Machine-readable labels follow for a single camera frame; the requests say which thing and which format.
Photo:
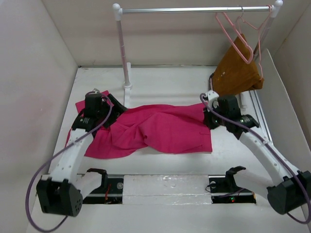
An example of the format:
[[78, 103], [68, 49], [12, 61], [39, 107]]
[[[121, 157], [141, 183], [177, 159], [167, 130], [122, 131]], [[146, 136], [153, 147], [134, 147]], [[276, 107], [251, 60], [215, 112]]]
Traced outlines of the pink trousers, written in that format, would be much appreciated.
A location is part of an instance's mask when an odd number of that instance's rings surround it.
[[117, 159], [151, 147], [161, 153], [212, 152], [210, 129], [203, 124], [202, 103], [130, 108], [108, 129], [101, 127], [85, 156]]

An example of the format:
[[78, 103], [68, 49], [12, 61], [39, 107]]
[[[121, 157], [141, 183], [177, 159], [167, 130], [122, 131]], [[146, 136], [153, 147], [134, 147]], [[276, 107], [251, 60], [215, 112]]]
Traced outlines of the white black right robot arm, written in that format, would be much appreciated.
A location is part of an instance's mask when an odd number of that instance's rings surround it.
[[224, 126], [244, 144], [263, 165], [270, 179], [261, 178], [243, 167], [235, 167], [233, 175], [225, 178], [230, 191], [245, 188], [268, 200], [279, 214], [302, 206], [311, 205], [311, 173], [302, 172], [291, 164], [269, 141], [250, 115], [242, 115], [235, 96], [220, 97], [214, 91], [200, 94], [204, 105], [204, 124], [209, 129]]

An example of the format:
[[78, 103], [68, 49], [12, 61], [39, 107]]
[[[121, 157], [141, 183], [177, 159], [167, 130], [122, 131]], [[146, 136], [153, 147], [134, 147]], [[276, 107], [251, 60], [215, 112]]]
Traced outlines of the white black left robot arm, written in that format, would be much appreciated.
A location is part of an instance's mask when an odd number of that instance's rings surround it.
[[89, 194], [110, 188], [106, 170], [90, 168], [82, 176], [78, 175], [78, 170], [99, 129], [109, 128], [126, 110], [111, 94], [92, 91], [85, 95], [85, 106], [72, 124], [60, 160], [54, 170], [36, 185], [42, 212], [75, 217]]

